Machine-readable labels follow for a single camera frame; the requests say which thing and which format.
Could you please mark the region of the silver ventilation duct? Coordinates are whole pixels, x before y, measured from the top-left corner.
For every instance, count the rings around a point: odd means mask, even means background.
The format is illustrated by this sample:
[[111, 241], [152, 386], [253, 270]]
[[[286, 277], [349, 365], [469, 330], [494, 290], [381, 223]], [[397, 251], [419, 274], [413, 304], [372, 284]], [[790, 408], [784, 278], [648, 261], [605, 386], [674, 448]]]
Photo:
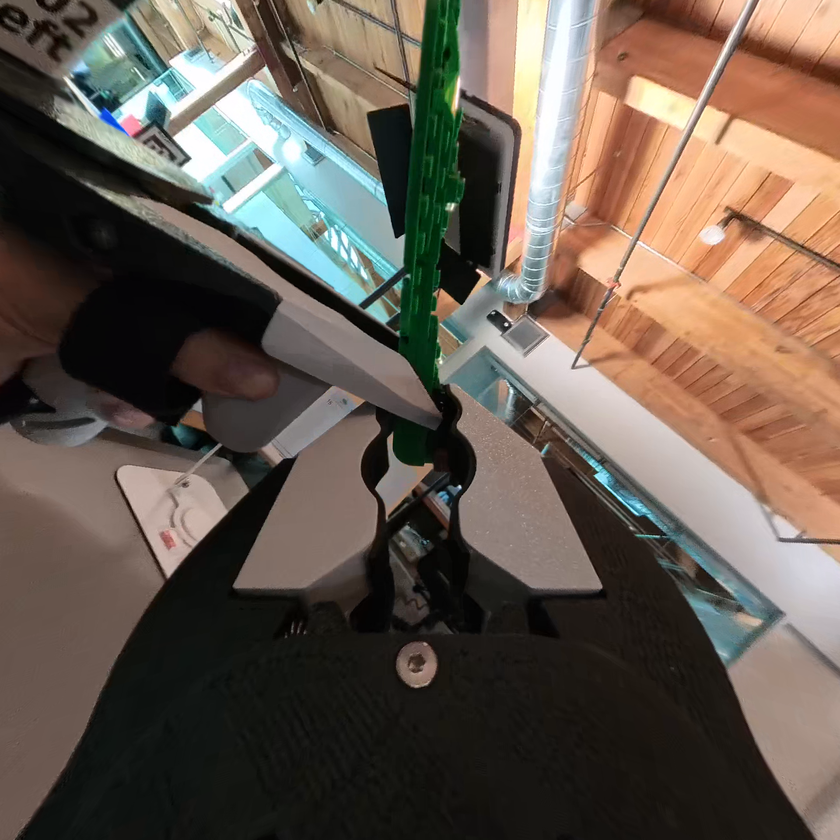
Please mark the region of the silver ventilation duct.
[[526, 2], [531, 20], [517, 36], [514, 102], [522, 139], [530, 142], [528, 190], [514, 200], [523, 221], [517, 271], [494, 281], [506, 308], [525, 308], [547, 288], [554, 242], [564, 210], [585, 93], [590, 85], [602, 2]]

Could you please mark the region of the thin metal ceiling rod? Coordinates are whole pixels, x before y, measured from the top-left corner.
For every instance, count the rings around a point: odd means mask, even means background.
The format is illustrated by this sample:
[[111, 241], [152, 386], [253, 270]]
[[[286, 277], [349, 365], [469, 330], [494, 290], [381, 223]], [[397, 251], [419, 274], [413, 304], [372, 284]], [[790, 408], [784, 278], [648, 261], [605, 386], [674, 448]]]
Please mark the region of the thin metal ceiling rod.
[[602, 319], [604, 311], [606, 310], [607, 306], [610, 304], [612, 299], [615, 297], [619, 287], [621, 286], [623, 274], [628, 266], [631, 257], [634, 254], [634, 251], [636, 250], [637, 246], [639, 245], [642, 239], [645, 228], [648, 226], [650, 219], [653, 216], [654, 210], [657, 208], [657, 205], [661, 201], [666, 186], [668, 185], [673, 174], [675, 173], [677, 164], [679, 163], [689, 141], [691, 140], [694, 132], [696, 131], [697, 125], [700, 121], [700, 118], [702, 117], [703, 112], [705, 111], [710, 102], [712, 93], [717, 88], [718, 83], [721, 77], [723, 76], [725, 69], [728, 66], [728, 63], [730, 62], [734, 53], [739, 47], [744, 32], [747, 26], [749, 25], [749, 22], [752, 16], [754, 15], [759, 3], [759, 1], [745, 1], [743, 3], [742, 9], [735, 23], [732, 25], [728, 36], [723, 42], [718, 57], [715, 59], [715, 62], [709, 71], [706, 81], [703, 84], [702, 89], [700, 90], [700, 95], [696, 100], [696, 104], [693, 106], [692, 110], [689, 113], [689, 116], [686, 120], [686, 124], [682, 129], [682, 132], [679, 136], [679, 140], [675, 146], [674, 152], [672, 153], [671, 158], [668, 160], [668, 164], [666, 165], [664, 173], [662, 174], [659, 182], [657, 183], [654, 193], [651, 195], [650, 201], [648, 202], [644, 211], [644, 215], [641, 217], [641, 220], [636, 226], [633, 232], [633, 236], [629, 239], [629, 242], [623, 252], [622, 257], [620, 258], [620, 261], [618, 262], [617, 268], [612, 278], [605, 287], [603, 298], [601, 299], [598, 309], [595, 311], [595, 315], [593, 316], [590, 325], [588, 326], [584, 334], [581, 345], [576, 351], [574, 359], [570, 365], [570, 369], [572, 371], [575, 371], [579, 367], [583, 353], [592, 341], [595, 327]]

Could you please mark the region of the square grey vent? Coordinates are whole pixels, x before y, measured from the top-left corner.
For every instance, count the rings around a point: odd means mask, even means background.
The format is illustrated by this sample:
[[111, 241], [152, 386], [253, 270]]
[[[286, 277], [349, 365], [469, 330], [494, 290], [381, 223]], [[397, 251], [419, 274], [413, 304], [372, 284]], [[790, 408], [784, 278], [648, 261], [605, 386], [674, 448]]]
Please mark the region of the square grey vent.
[[521, 356], [528, 356], [550, 337], [550, 332], [529, 315], [511, 322], [502, 338]]

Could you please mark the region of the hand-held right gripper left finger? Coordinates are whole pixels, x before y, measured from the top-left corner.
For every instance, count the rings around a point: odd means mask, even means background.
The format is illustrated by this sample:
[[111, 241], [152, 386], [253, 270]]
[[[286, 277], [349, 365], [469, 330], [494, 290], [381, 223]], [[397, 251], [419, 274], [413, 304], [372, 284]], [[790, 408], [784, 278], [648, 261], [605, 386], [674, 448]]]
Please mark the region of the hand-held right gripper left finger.
[[289, 610], [277, 634], [316, 623], [361, 633], [391, 627], [395, 583], [385, 504], [390, 422], [368, 404], [303, 449], [234, 583], [238, 595], [274, 595]]

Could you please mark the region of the green studded brick plate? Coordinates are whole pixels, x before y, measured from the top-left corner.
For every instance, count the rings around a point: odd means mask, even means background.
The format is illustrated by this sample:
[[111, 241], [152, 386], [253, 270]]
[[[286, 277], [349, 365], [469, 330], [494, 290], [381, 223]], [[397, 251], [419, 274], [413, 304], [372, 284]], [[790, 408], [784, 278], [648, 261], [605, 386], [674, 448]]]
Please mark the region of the green studded brick plate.
[[459, 1], [429, 1], [423, 23], [408, 167], [406, 234], [398, 349], [427, 396], [439, 393], [440, 258], [450, 214], [464, 194], [458, 169]]

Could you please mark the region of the person's left hand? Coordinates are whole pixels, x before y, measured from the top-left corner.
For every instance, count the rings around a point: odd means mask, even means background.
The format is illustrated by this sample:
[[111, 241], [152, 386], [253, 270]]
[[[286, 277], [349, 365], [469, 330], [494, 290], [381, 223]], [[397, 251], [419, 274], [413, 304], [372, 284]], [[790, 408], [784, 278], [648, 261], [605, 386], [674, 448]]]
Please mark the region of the person's left hand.
[[2, 223], [2, 425], [21, 417], [35, 395], [23, 382], [27, 363], [70, 349], [91, 409], [108, 424], [140, 429], [167, 413], [166, 399], [204, 394], [259, 401], [278, 387], [277, 365], [251, 343], [217, 329], [199, 329], [186, 294], [153, 283], [96, 277], [46, 245]]

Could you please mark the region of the black ceiling fixture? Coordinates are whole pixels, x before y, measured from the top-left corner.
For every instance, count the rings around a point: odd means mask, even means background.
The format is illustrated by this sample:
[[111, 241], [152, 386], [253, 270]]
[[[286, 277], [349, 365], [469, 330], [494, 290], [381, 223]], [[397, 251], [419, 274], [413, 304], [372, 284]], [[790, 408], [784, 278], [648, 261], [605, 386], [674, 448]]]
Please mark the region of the black ceiling fixture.
[[[450, 218], [438, 267], [443, 291], [463, 305], [482, 277], [506, 265], [521, 130], [510, 115], [466, 92], [458, 134], [458, 172], [465, 182]], [[368, 112], [366, 119], [384, 188], [393, 234], [405, 234], [408, 159], [413, 135], [410, 109], [397, 104]]]

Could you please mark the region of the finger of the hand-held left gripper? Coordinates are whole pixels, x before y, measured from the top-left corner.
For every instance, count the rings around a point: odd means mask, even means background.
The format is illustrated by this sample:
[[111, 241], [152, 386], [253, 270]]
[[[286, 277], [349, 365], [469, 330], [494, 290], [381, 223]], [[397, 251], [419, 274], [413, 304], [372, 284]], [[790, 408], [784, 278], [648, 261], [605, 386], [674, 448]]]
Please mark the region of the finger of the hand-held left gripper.
[[279, 305], [262, 339], [278, 362], [429, 429], [442, 415], [419, 376], [390, 350], [330, 309]]
[[279, 305], [330, 309], [399, 353], [394, 332], [260, 238], [200, 206], [183, 213], [150, 203], [150, 210], [148, 330], [161, 357], [156, 366], [171, 368], [188, 339], [208, 330], [268, 355], [262, 340]]

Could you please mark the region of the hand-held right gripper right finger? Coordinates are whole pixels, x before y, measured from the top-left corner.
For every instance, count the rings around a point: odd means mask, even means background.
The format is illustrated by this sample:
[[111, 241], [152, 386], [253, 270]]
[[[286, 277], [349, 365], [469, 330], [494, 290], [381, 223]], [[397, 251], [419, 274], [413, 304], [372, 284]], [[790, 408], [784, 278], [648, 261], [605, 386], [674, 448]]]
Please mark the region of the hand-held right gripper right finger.
[[547, 603], [590, 601], [603, 583], [539, 454], [457, 385], [446, 386], [450, 475], [460, 492], [440, 552], [446, 624], [529, 631]]

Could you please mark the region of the black track light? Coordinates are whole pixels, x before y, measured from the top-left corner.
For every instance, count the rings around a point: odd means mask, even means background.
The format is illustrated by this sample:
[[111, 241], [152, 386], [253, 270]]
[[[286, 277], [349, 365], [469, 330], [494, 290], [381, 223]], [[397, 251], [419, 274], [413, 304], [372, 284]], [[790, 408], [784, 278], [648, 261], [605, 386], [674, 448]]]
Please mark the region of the black track light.
[[698, 239], [704, 245], [720, 245], [727, 235], [728, 227], [733, 223], [739, 224], [749, 232], [749, 235], [769, 238], [774, 243], [782, 245], [797, 255], [806, 257], [810, 261], [825, 269], [839, 273], [839, 263], [836, 260], [831, 259], [827, 255], [808, 247], [802, 242], [761, 223], [758, 219], [751, 217], [750, 215], [747, 215], [731, 206], [725, 206], [724, 213], [720, 219], [715, 224], [704, 227], [699, 232]]

